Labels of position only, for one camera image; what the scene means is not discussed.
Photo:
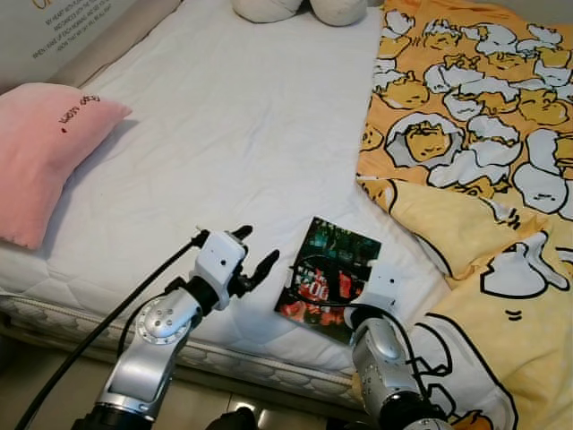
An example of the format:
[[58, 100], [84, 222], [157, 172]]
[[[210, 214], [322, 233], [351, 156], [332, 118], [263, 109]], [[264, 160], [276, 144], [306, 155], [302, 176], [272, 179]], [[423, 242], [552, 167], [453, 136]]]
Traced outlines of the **dark glossy magazine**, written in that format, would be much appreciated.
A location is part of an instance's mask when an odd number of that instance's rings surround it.
[[380, 252], [381, 242], [373, 238], [312, 219], [275, 312], [300, 327], [348, 344], [352, 329], [343, 306], [361, 295], [370, 265]]

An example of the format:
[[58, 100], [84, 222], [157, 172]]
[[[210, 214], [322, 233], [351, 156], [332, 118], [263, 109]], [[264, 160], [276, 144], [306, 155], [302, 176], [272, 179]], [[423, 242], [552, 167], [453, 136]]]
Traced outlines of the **white quilted mattress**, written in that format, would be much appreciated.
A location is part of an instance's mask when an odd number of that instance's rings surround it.
[[250, 225], [245, 269], [281, 257], [195, 329], [183, 361], [347, 385], [348, 349], [274, 310], [312, 219], [380, 241], [406, 287], [439, 286], [355, 180], [381, 26], [376, 8], [352, 26], [254, 24], [230, 0], [185, 0], [89, 82], [132, 112], [68, 180], [41, 249], [0, 243], [0, 312], [71, 345], [192, 235]]

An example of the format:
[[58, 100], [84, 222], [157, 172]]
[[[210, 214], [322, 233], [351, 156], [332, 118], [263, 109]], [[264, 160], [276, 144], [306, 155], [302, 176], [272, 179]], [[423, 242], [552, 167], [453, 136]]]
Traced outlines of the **black left robot foot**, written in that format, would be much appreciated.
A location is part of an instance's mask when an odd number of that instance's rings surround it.
[[204, 430], [259, 430], [258, 418], [249, 407], [240, 407], [213, 419]]

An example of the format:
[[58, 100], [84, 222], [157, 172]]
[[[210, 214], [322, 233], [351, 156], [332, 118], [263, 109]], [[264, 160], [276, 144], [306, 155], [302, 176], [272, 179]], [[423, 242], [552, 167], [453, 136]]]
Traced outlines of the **pink pillow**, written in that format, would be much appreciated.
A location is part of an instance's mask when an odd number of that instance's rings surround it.
[[0, 240], [39, 249], [65, 181], [131, 112], [61, 83], [1, 94]]

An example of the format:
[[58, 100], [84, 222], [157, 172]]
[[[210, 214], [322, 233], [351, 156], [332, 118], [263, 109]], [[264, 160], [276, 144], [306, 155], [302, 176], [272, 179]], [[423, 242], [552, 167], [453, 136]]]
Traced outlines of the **white plush cushion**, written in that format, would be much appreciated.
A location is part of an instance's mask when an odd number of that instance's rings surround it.
[[310, 0], [312, 13], [324, 24], [348, 26], [367, 15], [369, 0]]
[[251, 23], [276, 23], [297, 15], [304, 0], [232, 0], [233, 11]]

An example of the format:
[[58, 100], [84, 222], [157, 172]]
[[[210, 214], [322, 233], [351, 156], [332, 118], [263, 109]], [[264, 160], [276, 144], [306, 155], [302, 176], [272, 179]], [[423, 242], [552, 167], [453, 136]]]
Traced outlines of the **yellow cartoon egg blanket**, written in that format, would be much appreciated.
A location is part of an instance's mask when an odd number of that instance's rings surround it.
[[381, 0], [357, 183], [448, 291], [406, 327], [458, 429], [573, 430], [568, 24], [470, 0]]

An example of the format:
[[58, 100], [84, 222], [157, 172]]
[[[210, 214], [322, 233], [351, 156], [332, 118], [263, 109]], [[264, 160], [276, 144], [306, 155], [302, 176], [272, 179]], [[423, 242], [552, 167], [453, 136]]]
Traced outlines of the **headboard with printed text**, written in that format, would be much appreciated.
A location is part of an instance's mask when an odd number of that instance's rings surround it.
[[0, 94], [29, 82], [81, 87], [184, 0], [0, 0]]

